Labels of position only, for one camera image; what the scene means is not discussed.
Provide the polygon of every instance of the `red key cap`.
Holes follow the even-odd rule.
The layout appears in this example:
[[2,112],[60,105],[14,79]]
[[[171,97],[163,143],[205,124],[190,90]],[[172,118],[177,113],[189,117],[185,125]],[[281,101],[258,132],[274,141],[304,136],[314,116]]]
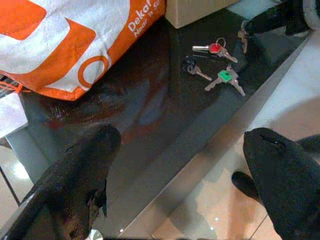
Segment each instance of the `red key cap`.
[[222,46],[219,43],[213,43],[211,44],[210,48],[209,48],[209,52],[211,54],[217,54],[222,50]]

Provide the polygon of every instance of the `foot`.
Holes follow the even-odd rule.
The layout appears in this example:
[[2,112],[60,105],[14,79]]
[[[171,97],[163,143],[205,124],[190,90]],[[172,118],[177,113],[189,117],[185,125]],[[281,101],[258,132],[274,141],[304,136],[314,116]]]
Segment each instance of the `foot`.
[[236,171],[231,177],[233,185],[249,198],[253,198],[260,203],[260,198],[253,179],[247,174]]

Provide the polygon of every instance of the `white paper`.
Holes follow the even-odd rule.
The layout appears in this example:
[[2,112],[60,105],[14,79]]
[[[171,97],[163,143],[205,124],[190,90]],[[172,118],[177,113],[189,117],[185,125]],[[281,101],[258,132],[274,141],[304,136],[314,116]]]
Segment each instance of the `white paper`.
[[28,119],[17,93],[0,98],[0,138],[27,124]]

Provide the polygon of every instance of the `green key cap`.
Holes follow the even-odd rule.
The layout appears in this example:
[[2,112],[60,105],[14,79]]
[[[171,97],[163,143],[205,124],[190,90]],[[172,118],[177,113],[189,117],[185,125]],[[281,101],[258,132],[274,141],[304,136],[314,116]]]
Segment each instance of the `green key cap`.
[[226,70],[222,70],[221,72],[218,73],[218,76],[225,82],[229,82],[230,80],[232,80],[232,76],[229,72],[227,72]]

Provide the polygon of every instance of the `orange and white bag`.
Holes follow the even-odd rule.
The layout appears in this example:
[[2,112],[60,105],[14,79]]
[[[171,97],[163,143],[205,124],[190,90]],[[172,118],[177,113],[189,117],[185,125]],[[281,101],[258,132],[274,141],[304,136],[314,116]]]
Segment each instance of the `orange and white bag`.
[[164,13],[164,0],[2,1],[0,74],[74,101]]

